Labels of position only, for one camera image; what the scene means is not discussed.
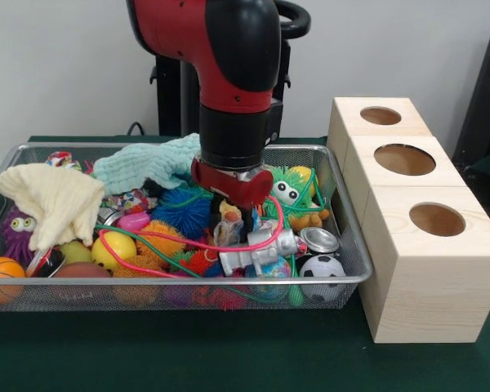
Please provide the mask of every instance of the pink string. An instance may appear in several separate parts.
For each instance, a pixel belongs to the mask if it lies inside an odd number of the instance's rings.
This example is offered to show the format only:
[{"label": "pink string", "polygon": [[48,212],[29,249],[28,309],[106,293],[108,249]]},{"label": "pink string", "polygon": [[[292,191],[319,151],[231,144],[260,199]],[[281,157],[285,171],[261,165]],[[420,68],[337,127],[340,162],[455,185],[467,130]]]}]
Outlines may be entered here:
[{"label": "pink string", "polygon": [[[192,245],[195,247],[200,247],[202,249],[208,249],[216,252],[251,252],[255,251],[256,249],[261,249],[263,247],[269,246],[271,243],[273,243],[283,230],[283,209],[281,208],[281,205],[279,204],[278,200],[272,196],[268,196],[268,198],[274,203],[276,206],[276,210],[278,212],[278,225],[274,232],[272,233],[272,236],[264,241],[263,243],[257,243],[256,245],[251,245],[248,247],[213,247],[211,245],[207,245],[204,243],[199,243],[197,241],[191,241],[189,239],[182,239],[178,237],[174,237],[172,235],[167,235],[167,234],[162,234],[162,233],[155,233],[155,232],[149,232],[149,231],[136,231],[132,232],[133,234],[137,235],[152,235],[155,237],[160,237],[160,238],[165,238],[169,239],[171,241],[177,242],[177,243],[186,243],[188,245]],[[112,257],[116,259],[116,261],[120,264],[123,265],[125,268],[136,271],[136,272],[141,272],[143,274],[150,274],[153,276],[159,276],[160,278],[184,278],[185,276],[180,276],[176,274],[168,274],[167,272],[162,272],[162,271],[157,271],[155,269],[147,269],[143,267],[138,267],[136,265],[127,263],[124,261],[118,254],[113,250],[113,248],[107,243],[105,240],[105,233],[108,230],[102,229],[100,230],[100,241],[104,244],[105,249],[107,249],[107,252],[111,254]]]}]

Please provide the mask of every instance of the wooden block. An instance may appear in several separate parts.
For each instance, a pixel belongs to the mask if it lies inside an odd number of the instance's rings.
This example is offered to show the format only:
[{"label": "wooden block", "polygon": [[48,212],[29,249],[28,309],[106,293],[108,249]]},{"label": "wooden block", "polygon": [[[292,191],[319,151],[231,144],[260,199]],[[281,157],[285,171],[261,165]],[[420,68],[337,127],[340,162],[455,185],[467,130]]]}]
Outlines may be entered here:
[{"label": "wooden block", "polygon": [[361,224],[372,186],[466,186],[433,136],[351,136],[343,178]]},{"label": "wooden block", "polygon": [[360,285],[376,343],[473,342],[490,310],[490,220],[466,187],[372,187]]},{"label": "wooden block", "polygon": [[335,98],[327,147],[343,169],[351,136],[430,136],[430,131],[408,98]]}]

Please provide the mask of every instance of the orange basketball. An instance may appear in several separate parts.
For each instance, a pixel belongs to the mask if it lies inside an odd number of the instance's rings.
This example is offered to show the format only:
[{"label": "orange basketball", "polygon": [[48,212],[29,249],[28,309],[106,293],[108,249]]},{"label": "orange basketball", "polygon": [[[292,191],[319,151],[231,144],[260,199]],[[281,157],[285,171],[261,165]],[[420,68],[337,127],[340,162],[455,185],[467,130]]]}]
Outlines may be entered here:
[{"label": "orange basketball", "polygon": [[[9,257],[0,257],[0,278],[25,278],[24,269]],[[6,304],[22,293],[22,286],[0,286],[0,304]]]}]

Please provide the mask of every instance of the wire mesh basket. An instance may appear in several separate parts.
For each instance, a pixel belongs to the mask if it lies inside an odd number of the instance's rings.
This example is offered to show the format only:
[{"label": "wire mesh basket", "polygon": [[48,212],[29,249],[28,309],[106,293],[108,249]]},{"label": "wire mesh basket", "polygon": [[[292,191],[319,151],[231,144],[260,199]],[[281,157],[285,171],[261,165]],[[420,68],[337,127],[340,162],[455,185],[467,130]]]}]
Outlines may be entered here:
[{"label": "wire mesh basket", "polygon": [[[8,154],[0,172],[10,166],[44,162],[57,150],[69,151],[74,159],[84,163],[110,156],[123,146],[118,143],[28,143]],[[372,261],[336,159],[330,150],[318,145],[271,145],[265,149],[264,160],[273,166],[307,166],[315,170],[320,191],[332,209],[323,227],[339,240],[337,259],[345,270],[345,277],[0,278],[0,292],[15,293],[15,299],[0,305],[0,311],[340,309],[358,283],[370,277]],[[12,201],[0,195],[0,228],[11,206]],[[0,256],[4,252],[0,230]],[[270,299],[262,296],[266,292]],[[305,293],[298,306],[291,300],[294,292]]]}]

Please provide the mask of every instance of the black cable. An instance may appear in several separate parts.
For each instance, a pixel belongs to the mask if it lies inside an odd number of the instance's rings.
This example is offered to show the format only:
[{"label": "black cable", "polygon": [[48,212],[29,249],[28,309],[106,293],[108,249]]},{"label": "black cable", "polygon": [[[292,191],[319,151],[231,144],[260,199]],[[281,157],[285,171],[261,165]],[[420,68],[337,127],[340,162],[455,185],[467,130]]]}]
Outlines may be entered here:
[{"label": "black cable", "polygon": [[134,130],[134,128],[138,127],[138,129],[140,129],[140,135],[142,136],[145,136],[145,131],[144,131],[144,128],[141,126],[141,124],[137,121],[135,121],[133,124],[131,124],[131,126],[129,127],[129,130],[127,131],[127,136],[130,136],[132,135],[132,131]]}]

